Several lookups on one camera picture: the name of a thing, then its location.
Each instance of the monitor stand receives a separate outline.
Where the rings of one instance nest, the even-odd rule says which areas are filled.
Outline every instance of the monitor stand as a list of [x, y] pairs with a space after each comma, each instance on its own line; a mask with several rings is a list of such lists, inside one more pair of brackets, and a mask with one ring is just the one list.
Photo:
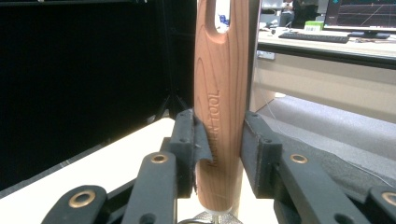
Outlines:
[[347, 36], [360, 37], [360, 38], [387, 39], [388, 37], [390, 37], [390, 34], [378, 33], [375, 31], [366, 31], [366, 32], [352, 32]]

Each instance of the black backdrop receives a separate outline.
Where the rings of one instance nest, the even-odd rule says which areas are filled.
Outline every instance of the black backdrop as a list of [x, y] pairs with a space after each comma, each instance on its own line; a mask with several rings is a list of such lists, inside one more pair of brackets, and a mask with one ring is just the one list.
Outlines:
[[0, 190], [191, 106], [196, 1], [60, 2], [0, 6]]

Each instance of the monitor screen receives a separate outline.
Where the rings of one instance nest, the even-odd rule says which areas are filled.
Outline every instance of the monitor screen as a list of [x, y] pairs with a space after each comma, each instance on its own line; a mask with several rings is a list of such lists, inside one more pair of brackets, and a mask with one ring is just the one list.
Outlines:
[[329, 0], [325, 29], [396, 34], [395, 0]]

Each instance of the wooden handle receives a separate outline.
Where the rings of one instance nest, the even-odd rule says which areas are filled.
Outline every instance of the wooden handle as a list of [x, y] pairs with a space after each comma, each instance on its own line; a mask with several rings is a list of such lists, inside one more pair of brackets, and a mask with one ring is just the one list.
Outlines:
[[230, 27], [215, 28], [216, 0], [198, 6], [194, 113], [205, 125], [213, 162], [197, 165], [197, 192], [208, 210], [228, 211], [241, 175], [240, 147], [248, 82], [248, 0], [231, 0]]

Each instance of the green object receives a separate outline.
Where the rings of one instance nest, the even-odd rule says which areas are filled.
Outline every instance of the green object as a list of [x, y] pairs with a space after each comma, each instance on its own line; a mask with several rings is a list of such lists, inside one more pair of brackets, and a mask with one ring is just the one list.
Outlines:
[[321, 31], [323, 30], [323, 21], [306, 21], [304, 30]]

